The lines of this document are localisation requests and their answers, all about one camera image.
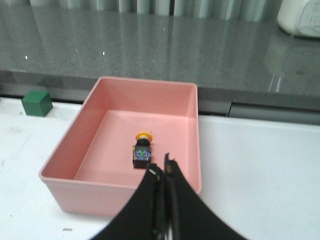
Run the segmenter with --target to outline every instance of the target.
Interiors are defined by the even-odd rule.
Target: tray bottom
[[[74,179],[136,188],[145,173],[132,163],[132,146],[141,131],[153,135],[151,162],[163,168],[170,153],[187,178],[188,121],[186,116],[107,111]]]

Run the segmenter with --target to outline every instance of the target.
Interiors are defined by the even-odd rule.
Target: green cube
[[[50,95],[47,91],[30,91],[21,100],[25,114],[45,117],[53,108]]]

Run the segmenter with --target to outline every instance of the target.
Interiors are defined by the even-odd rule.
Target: pink plastic tray
[[[153,135],[152,162],[175,158],[201,190],[197,86],[104,76],[39,173],[65,212],[116,215],[145,170],[133,168],[138,132]]]

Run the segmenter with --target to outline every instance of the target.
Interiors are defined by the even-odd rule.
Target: reflective surface
[[[0,56],[3,95],[47,88],[81,101],[109,75],[193,82],[211,101],[320,110],[320,41],[274,22],[0,4]]]

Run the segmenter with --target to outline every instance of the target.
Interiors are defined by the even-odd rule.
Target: white table
[[[38,172],[80,109],[26,116],[0,100],[0,239],[82,240],[108,217],[60,210]],[[320,127],[200,116],[201,198],[249,239],[318,240]]]

